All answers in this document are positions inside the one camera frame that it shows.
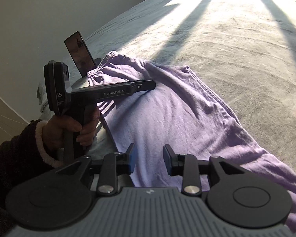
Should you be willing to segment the person left forearm sleeve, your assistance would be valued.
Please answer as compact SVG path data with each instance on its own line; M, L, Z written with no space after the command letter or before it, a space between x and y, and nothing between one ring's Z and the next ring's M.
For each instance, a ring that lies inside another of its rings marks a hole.
M0 236L14 221L6 211L7 194L16 186L62 165L62 129L55 119L32 122L0 145Z

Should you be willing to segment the person left hand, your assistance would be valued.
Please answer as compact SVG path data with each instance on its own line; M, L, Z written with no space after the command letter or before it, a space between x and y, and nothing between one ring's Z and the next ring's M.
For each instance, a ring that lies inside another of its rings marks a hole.
M45 147L49 149L60 149L64 147L63 131L78 133L76 141L81 146L89 146L93 143L96 135L96 127L99 122L100 111L98 107L92 110L91 120L84 126L68 116L53 116L42 128L41 137Z

